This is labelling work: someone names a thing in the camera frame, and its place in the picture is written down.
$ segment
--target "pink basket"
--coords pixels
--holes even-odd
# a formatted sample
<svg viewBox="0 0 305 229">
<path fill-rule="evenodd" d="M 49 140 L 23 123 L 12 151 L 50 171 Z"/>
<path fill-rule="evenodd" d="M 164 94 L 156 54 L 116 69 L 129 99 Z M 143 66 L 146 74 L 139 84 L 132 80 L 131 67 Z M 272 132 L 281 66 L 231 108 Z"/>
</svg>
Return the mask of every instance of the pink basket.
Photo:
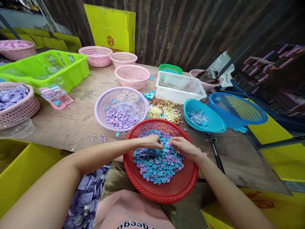
<svg viewBox="0 0 305 229">
<path fill-rule="evenodd" d="M 190 71 L 190 76 L 196 78 L 196 76 L 199 73 L 203 72 L 203 71 L 205 71 L 205 70 L 202 70 L 202 69 L 193 69 L 193 70 Z M 221 79 L 218 79 L 218 84 L 208 84 L 208 83 L 201 82 L 201 84 L 202 84 L 202 86 L 203 86 L 205 91 L 210 91 L 211 89 L 213 89 L 213 88 L 215 88 L 217 86 L 220 86 L 221 83 L 222 83 Z"/>
<path fill-rule="evenodd" d="M 0 44 L 10 41 L 20 41 L 20 40 L 2 40 L 0 41 Z M 37 51 L 35 49 L 35 45 L 33 42 L 25 41 L 25 40 L 23 40 L 22 42 L 28 43 L 30 44 L 30 46 L 24 48 L 14 48 L 14 49 L 0 48 L 0 53 L 10 60 L 20 60 L 27 58 L 29 56 L 37 55 Z"/>
<path fill-rule="evenodd" d="M 134 65 L 138 57 L 130 52 L 116 52 L 110 56 L 114 66 L 120 67 L 122 65 Z"/>
<path fill-rule="evenodd" d="M 141 122 L 145 119 L 149 112 L 150 106 L 147 99 L 144 96 L 129 87 L 115 87 L 108 91 L 105 91 L 96 101 L 94 107 L 94 114 L 96 120 L 102 127 L 116 131 L 124 132 L 131 130 L 133 127 L 128 129 L 114 129 L 112 128 L 106 118 L 106 113 L 109 108 L 115 108 L 120 111 L 124 111 L 127 114 L 132 114 L 134 119 L 138 119 Z"/>
<path fill-rule="evenodd" d="M 145 87 L 150 73 L 146 68 L 138 65 L 122 65 L 114 71 L 123 87 L 141 90 Z"/>
<path fill-rule="evenodd" d="M 87 46 L 80 48 L 78 52 L 88 56 L 88 64 L 92 67 L 107 67 L 111 64 L 110 55 L 113 51 L 110 48 Z"/>
<path fill-rule="evenodd" d="M 0 90 L 17 88 L 22 83 L 2 82 Z M 40 108 L 40 103 L 34 95 L 31 85 L 23 84 L 30 89 L 29 94 L 15 105 L 0 111 L 0 130 L 15 126 L 28 118 L 33 117 Z"/>
</svg>

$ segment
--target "logo on box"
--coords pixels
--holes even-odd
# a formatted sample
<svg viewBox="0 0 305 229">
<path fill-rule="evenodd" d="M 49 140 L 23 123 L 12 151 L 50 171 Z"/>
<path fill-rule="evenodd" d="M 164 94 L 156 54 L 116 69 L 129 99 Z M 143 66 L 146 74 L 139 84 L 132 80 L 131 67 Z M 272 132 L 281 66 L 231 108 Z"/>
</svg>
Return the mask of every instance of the logo on box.
<svg viewBox="0 0 305 229">
<path fill-rule="evenodd" d="M 114 45 L 114 40 L 112 37 L 108 36 L 107 37 L 107 43 L 110 45 L 110 46 L 113 46 Z"/>
</svg>

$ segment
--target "green plastic crate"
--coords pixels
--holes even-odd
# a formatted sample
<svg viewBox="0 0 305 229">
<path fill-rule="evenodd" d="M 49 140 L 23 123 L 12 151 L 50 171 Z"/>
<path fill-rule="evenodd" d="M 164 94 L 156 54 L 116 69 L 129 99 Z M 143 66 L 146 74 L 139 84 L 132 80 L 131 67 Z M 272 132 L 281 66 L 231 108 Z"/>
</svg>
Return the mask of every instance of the green plastic crate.
<svg viewBox="0 0 305 229">
<path fill-rule="evenodd" d="M 169 65 L 169 64 L 161 64 L 159 66 L 159 71 L 164 71 L 164 72 L 171 72 L 175 74 L 182 75 L 183 71 L 180 67 L 175 66 L 175 65 Z"/>
<path fill-rule="evenodd" d="M 48 87 L 51 84 L 56 84 L 69 93 L 90 75 L 87 58 L 88 56 L 78 53 L 49 50 L 3 65 L 0 67 L 0 78 L 9 82 L 30 84 L 37 94 L 39 94 L 38 88 Z M 44 80 L 37 79 L 46 75 L 45 68 L 51 66 L 63 69 Z"/>
</svg>

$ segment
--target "wooden plank wall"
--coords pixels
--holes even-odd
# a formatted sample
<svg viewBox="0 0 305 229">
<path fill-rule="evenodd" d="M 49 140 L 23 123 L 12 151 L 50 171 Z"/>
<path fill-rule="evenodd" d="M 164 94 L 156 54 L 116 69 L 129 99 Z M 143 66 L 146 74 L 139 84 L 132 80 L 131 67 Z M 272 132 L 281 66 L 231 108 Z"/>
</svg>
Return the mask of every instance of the wooden plank wall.
<svg viewBox="0 0 305 229">
<path fill-rule="evenodd" d="M 234 55 L 247 35 L 277 0 L 44 0 L 53 19 L 94 45 L 83 4 L 136 12 L 138 63 L 169 63 L 184 71 L 207 68 L 224 51 Z M 271 22 L 236 63 L 249 55 L 263 56 L 279 42 L 304 44 L 304 4 L 287 7 Z"/>
</svg>

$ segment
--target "pink shirt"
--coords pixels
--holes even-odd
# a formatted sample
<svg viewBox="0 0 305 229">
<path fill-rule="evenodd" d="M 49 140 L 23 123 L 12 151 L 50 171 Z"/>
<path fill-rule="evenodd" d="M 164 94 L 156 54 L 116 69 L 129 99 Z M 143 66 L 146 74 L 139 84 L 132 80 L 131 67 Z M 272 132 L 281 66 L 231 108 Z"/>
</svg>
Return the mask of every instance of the pink shirt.
<svg viewBox="0 0 305 229">
<path fill-rule="evenodd" d="M 174 229 L 161 208 L 141 194 L 122 190 L 98 203 L 94 229 Z"/>
</svg>

